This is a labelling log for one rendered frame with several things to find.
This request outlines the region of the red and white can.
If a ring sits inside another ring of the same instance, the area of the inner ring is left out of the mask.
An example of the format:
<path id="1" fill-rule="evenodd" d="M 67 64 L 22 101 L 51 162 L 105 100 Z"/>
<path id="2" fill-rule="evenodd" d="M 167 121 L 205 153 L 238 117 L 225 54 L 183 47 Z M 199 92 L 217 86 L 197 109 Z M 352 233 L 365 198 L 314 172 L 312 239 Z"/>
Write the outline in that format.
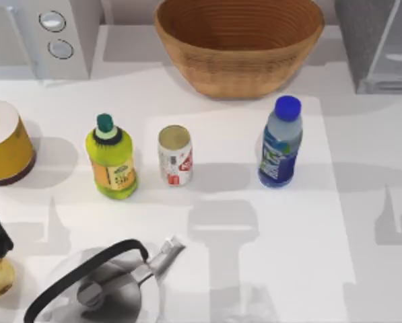
<path id="1" fill-rule="evenodd" d="M 158 134 L 160 174 L 169 186 L 184 186 L 193 176 L 193 146 L 190 132 L 179 124 L 164 127 Z"/>

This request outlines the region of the blue bottle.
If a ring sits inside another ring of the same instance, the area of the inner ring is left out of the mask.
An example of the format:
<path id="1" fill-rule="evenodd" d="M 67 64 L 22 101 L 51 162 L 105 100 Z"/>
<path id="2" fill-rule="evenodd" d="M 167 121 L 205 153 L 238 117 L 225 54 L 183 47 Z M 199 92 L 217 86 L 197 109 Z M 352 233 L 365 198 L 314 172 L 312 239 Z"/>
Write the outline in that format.
<path id="1" fill-rule="evenodd" d="M 294 96 L 280 96 L 275 101 L 263 131 L 258 176 L 269 188 L 287 185 L 294 176 L 301 146 L 302 103 Z"/>

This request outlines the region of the green bottle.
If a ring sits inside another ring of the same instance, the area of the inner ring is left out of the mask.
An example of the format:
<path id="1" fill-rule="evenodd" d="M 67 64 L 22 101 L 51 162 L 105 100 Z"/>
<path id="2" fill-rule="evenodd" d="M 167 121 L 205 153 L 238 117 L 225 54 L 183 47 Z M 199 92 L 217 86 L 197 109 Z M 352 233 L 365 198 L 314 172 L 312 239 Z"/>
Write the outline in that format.
<path id="1" fill-rule="evenodd" d="M 86 151 L 96 188 L 110 199 L 123 200 L 137 188 L 137 172 L 130 135 L 115 125 L 111 115 L 96 117 L 96 126 L 86 136 Z"/>

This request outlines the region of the brown woven basket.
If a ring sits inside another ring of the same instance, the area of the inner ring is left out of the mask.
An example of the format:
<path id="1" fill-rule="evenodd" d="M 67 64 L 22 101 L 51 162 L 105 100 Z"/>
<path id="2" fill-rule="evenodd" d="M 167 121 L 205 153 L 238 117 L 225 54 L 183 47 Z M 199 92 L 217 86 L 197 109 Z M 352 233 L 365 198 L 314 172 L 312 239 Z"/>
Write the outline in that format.
<path id="1" fill-rule="evenodd" d="M 197 92 L 252 99 L 294 76 L 325 19 L 314 0 L 162 0 L 154 27 L 170 60 Z"/>

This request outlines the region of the round microwave knob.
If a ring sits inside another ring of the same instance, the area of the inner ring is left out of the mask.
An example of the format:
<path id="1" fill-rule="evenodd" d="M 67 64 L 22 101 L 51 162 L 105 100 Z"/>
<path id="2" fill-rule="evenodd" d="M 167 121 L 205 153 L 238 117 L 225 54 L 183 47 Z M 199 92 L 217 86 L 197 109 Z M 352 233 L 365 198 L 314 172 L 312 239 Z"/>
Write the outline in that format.
<path id="1" fill-rule="evenodd" d="M 48 52 L 56 59 L 67 60 L 73 56 L 74 49 L 66 40 L 57 39 L 48 43 Z"/>
<path id="2" fill-rule="evenodd" d="M 66 19 L 57 11 L 41 13 L 38 21 L 39 24 L 49 32 L 61 32 L 66 27 Z"/>

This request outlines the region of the yellow and white paper roll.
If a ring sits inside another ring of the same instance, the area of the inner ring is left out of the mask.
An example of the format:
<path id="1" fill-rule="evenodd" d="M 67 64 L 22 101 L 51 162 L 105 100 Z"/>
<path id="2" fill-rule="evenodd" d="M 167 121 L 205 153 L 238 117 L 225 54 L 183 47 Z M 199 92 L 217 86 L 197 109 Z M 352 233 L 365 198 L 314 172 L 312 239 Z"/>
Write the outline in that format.
<path id="1" fill-rule="evenodd" d="M 27 176 L 35 161 L 36 151 L 19 112 L 0 100 L 0 186 Z"/>

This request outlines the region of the pale microwave oven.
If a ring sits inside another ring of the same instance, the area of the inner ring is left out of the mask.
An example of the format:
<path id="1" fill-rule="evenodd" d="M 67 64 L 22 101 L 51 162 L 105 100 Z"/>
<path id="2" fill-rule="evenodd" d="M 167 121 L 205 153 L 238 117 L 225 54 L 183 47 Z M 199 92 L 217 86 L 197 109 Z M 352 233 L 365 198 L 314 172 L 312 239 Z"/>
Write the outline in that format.
<path id="1" fill-rule="evenodd" d="M 49 32 L 39 24 L 39 15 L 48 11 L 64 16 L 64 30 Z M 101 0 L 0 0 L 0 80 L 89 79 L 103 19 Z M 48 52 L 48 43 L 57 39 L 72 45 L 70 59 Z"/>

